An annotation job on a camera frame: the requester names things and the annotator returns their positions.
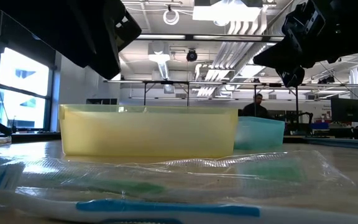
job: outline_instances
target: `blue box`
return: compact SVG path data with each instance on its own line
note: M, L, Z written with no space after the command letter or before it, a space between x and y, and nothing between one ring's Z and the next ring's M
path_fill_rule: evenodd
M268 149L283 144L285 123L272 119L239 117L234 149Z

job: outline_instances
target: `table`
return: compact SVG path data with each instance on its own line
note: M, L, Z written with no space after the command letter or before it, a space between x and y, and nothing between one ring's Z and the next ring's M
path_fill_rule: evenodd
M340 170L344 175L357 184L358 187L358 149L346 149L341 147L316 146L310 144L284 144L286 151L319 151L331 165ZM30 156L30 157L50 157L58 159L70 159L74 161L88 162L110 162L110 163L150 163L161 162L172 158L108 158L108 157L65 157L62 151L61 141L33 142L23 144L12 144L10 146L0 147L0 152L7 156ZM247 151L247 153L259 153L259 151ZM339 211L346 209L356 210L358 207L346 208L346 204L337 205ZM24 213L2 208L0 209L0 223L61 223L57 221L46 220L33 217Z

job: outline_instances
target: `translucent yellow bin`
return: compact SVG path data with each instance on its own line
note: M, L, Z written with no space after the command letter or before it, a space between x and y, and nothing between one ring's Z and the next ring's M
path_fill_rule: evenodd
M68 156L224 157L233 152L237 110L60 105Z

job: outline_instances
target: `ceiling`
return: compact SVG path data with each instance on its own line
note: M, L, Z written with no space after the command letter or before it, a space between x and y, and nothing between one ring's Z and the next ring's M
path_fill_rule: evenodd
M267 9L267 22L277 15L290 0L276 0L277 6ZM172 9L185 10L191 14L193 10L193 0L181 0L182 7L173 7ZM163 21L165 11L156 11L166 9L162 6L145 5L145 11L142 11L141 5L126 4L132 17L138 22L144 34L226 34L229 25L219 27L212 21L194 21L191 15L180 13L180 19L176 25L168 25ZM158 65L149 60L148 46L151 41L136 40L128 45L120 53L122 76L125 79L150 79L153 71L158 70ZM212 62L215 58L222 42L189 42L189 41L168 41L171 60L167 62L169 70L194 72L197 63ZM187 62L186 55L189 49L195 49L198 54L197 62ZM317 83L318 78L329 74L327 69L334 72L341 82L349 81L349 69L358 64L358 54L342 58L342 62L328 64L327 62L316 63L313 68L306 69L305 83ZM280 77L274 69L265 68L256 77L262 82L280 82Z

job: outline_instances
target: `person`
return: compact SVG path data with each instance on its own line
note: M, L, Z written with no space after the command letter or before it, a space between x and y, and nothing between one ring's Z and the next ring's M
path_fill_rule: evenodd
M269 113L267 112L266 108L264 108L263 106L261 106L260 104L262 103L263 100L263 96L262 94L258 93L255 97L255 102L247 105L244 107L244 109L242 110L242 115L243 116L256 116L258 118L268 118L270 119L271 117L269 116Z

